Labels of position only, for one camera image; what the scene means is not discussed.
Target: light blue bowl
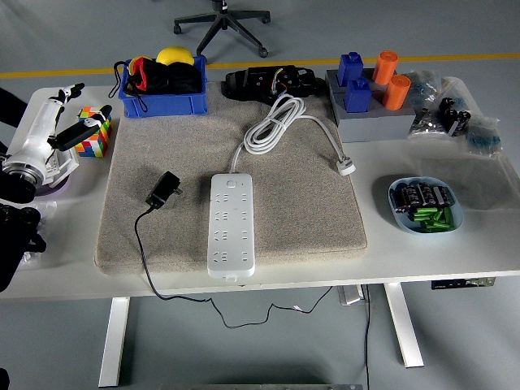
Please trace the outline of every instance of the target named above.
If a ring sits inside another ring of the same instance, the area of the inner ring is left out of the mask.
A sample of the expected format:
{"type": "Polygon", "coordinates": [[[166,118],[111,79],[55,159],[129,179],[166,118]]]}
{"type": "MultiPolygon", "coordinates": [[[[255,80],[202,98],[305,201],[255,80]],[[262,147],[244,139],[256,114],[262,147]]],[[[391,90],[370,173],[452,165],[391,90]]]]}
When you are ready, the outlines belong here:
{"type": "Polygon", "coordinates": [[[444,182],[441,180],[438,180],[433,177],[429,176],[421,176],[421,177],[405,177],[399,180],[396,180],[390,185],[390,188],[388,189],[388,200],[390,201],[390,207],[392,208],[393,216],[395,217],[397,224],[406,232],[410,232],[413,234],[447,234],[450,232],[453,232],[457,230],[461,225],[462,221],[464,220],[464,213],[462,212],[461,204],[457,200],[457,197],[455,197],[455,193],[453,190],[444,182]],[[418,184],[418,183],[428,183],[429,185],[439,185],[442,187],[445,187],[448,190],[448,197],[452,201],[452,205],[449,207],[450,211],[452,212],[452,224],[454,229],[449,232],[422,232],[421,223],[420,222],[414,222],[410,218],[408,218],[408,213],[396,213],[396,204],[393,200],[393,193],[396,191],[396,189],[410,185],[410,184],[418,184]]]}

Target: orange cup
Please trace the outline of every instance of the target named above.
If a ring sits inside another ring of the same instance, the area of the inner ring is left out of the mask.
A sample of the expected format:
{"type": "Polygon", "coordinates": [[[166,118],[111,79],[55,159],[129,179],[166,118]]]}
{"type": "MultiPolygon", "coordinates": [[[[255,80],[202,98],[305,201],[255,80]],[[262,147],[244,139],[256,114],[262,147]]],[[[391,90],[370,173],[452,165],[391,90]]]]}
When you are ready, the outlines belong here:
{"type": "Polygon", "coordinates": [[[397,53],[385,50],[379,54],[377,63],[375,64],[374,75],[372,79],[376,84],[386,85],[390,82],[397,68],[397,53]]]}
{"type": "Polygon", "coordinates": [[[387,92],[383,97],[383,106],[389,110],[400,110],[406,99],[406,94],[412,82],[403,75],[392,76],[388,83],[387,92]]]}

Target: yellow ball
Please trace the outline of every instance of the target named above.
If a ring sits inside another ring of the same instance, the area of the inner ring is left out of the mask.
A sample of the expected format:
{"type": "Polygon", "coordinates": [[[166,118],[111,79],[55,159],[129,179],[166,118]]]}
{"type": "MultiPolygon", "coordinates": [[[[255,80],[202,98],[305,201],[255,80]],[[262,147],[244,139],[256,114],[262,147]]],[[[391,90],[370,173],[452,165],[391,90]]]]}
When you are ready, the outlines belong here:
{"type": "Polygon", "coordinates": [[[162,49],[157,54],[155,61],[165,65],[170,65],[171,63],[189,63],[193,65],[195,63],[195,59],[189,50],[181,46],[171,46],[162,49]]]}

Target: white power strip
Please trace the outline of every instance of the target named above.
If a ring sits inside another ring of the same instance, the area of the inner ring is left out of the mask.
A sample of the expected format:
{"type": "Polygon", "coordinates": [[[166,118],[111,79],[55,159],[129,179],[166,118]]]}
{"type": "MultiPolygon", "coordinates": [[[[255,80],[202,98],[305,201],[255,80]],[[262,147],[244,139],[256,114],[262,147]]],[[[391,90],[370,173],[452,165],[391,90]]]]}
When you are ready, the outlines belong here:
{"type": "Polygon", "coordinates": [[[208,273],[234,281],[254,273],[253,180],[246,173],[211,178],[208,273]]]}

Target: gray floor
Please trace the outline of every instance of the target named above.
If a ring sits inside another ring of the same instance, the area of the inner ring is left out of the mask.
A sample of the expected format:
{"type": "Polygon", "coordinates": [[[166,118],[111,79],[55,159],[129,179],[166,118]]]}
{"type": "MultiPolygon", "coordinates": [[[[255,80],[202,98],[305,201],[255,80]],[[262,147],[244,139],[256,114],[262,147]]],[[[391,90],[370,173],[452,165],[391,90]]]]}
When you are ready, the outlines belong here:
{"type": "MultiPolygon", "coordinates": [[[[376,57],[520,53],[520,2],[435,3],[332,0],[236,0],[235,8],[267,9],[271,23],[244,25],[269,50],[269,61],[335,59],[349,51],[376,57]]],[[[108,68],[120,59],[156,55],[166,46],[193,53],[208,26],[172,33],[175,17],[211,9],[207,0],[0,1],[0,86],[28,101],[43,87],[113,76],[36,76],[11,72],[108,68]]],[[[232,30],[204,51],[209,63],[258,62],[256,50],[232,30]]],[[[504,148],[517,171],[519,59],[400,63],[399,72],[427,68],[463,79],[485,115],[500,119],[504,148]]],[[[330,66],[312,67],[318,76],[330,66]]],[[[223,80],[232,65],[208,71],[223,80]]],[[[14,129],[0,126],[8,142],[14,129]]],[[[382,286],[370,288],[372,389],[514,389],[520,383],[520,278],[492,288],[431,291],[403,286],[425,367],[405,369],[382,286]]],[[[213,297],[232,324],[265,318],[271,302],[310,308],[323,288],[220,293],[213,297]]],[[[0,366],[10,389],[92,389],[98,384],[109,300],[0,304],[0,366]]],[[[125,340],[122,388],[161,384],[364,384],[366,306],[340,306],[334,289],[312,314],[271,312],[268,323],[226,329],[207,304],[133,298],[125,340]]]]}

